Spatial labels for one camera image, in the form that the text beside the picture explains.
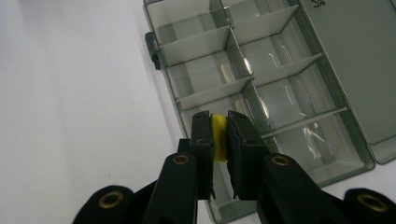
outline white table surface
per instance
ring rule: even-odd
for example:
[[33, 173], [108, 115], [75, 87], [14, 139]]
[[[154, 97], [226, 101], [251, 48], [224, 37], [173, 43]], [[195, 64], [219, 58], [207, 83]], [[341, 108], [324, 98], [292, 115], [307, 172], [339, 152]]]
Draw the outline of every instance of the white table surface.
[[[141, 189], [176, 151], [183, 136], [148, 55], [142, 5], [0, 2], [1, 223], [71, 223], [98, 189]], [[366, 187], [396, 201], [395, 168], [325, 190]], [[203, 203], [198, 223], [210, 223]]]

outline plastic storage box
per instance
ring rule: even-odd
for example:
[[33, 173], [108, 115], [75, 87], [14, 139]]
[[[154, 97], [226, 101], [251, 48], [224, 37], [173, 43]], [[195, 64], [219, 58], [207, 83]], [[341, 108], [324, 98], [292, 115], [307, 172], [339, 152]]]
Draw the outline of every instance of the plastic storage box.
[[[374, 168], [368, 144], [299, 1], [146, 0], [159, 60], [187, 136], [193, 114], [248, 115], [273, 152], [293, 157], [321, 187]], [[233, 199], [215, 164], [217, 223], [255, 211]]]

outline yellow sponge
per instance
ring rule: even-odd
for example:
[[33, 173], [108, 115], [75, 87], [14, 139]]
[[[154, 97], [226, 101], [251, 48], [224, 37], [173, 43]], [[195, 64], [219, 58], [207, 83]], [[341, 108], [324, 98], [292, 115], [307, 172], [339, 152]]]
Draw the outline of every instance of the yellow sponge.
[[222, 115], [213, 115], [212, 129], [216, 147], [215, 161], [227, 161], [227, 119]]

